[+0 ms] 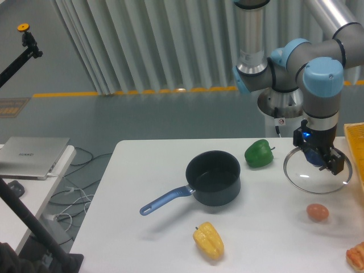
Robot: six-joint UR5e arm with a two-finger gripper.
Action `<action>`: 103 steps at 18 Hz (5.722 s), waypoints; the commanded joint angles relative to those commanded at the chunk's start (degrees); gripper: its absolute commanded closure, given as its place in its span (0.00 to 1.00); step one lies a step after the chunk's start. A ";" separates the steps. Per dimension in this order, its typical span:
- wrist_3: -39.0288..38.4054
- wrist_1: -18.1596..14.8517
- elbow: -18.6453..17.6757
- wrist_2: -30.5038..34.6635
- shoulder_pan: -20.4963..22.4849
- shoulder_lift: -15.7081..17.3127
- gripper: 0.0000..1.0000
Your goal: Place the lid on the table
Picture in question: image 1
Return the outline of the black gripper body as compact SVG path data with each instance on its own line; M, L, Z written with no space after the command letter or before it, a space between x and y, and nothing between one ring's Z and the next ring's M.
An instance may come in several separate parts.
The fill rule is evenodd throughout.
M293 145L306 143L309 146L306 159L329 159L330 149L334 147L333 141L336 136L337 126L327 130L314 130L307 126L308 121L304 119L301 125L293 132Z

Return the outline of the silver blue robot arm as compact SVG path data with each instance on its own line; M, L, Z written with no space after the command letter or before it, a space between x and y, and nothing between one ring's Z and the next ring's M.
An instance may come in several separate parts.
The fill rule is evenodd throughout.
M243 93L271 88L279 93L301 91L303 119L293 132L293 145L319 169L333 174L344 168L344 155L333 145L336 136L344 70L363 64L363 25L343 1L305 1L327 40L312 44L302 38L264 52L267 1L234 1L249 28L233 75Z

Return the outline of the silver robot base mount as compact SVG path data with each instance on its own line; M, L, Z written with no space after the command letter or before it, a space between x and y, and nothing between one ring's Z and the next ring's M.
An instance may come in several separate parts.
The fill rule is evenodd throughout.
M292 138L303 119L303 95L300 89L282 93L271 88L258 97L258 109L264 116L265 136Z

